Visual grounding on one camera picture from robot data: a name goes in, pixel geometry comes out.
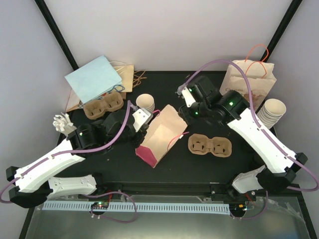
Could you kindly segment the brown pulp cup carrier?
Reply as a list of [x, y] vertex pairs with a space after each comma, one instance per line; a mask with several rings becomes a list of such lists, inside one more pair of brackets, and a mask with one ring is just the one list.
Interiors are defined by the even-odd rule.
[[211, 153], [216, 157], [226, 158], [232, 154], [232, 143], [225, 137], [208, 138], [195, 133], [188, 138], [188, 149], [196, 155]]

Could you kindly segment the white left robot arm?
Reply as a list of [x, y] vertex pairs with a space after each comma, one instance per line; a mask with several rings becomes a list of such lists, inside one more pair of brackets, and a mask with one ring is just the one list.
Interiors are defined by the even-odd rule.
[[145, 109], [133, 113], [118, 110], [106, 119], [82, 124], [40, 159], [23, 168], [9, 167], [9, 204], [33, 208], [46, 200], [69, 195], [93, 195], [103, 198], [107, 186], [100, 173], [64, 178], [57, 174], [94, 154], [105, 154], [116, 144], [131, 143], [134, 148], [143, 142], [153, 114]]

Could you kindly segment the cream paper bag pink sides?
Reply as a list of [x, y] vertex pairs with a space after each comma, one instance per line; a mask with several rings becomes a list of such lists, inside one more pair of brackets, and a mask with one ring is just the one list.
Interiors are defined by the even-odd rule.
[[155, 168], [186, 128], [186, 122], [176, 109], [166, 105], [150, 123], [144, 141], [136, 149], [136, 155]]

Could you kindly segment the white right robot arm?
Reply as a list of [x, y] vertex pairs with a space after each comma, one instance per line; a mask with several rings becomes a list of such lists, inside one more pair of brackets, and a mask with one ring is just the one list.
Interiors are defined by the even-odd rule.
[[221, 95], [206, 76], [180, 86], [177, 94], [185, 100], [178, 114], [188, 125], [204, 118], [209, 124], [227, 126], [238, 133], [260, 157], [256, 169], [236, 176], [227, 196], [237, 201], [249, 191], [265, 189], [279, 193], [287, 189], [307, 161], [303, 153], [286, 148], [262, 122], [254, 118], [248, 101], [237, 91]]

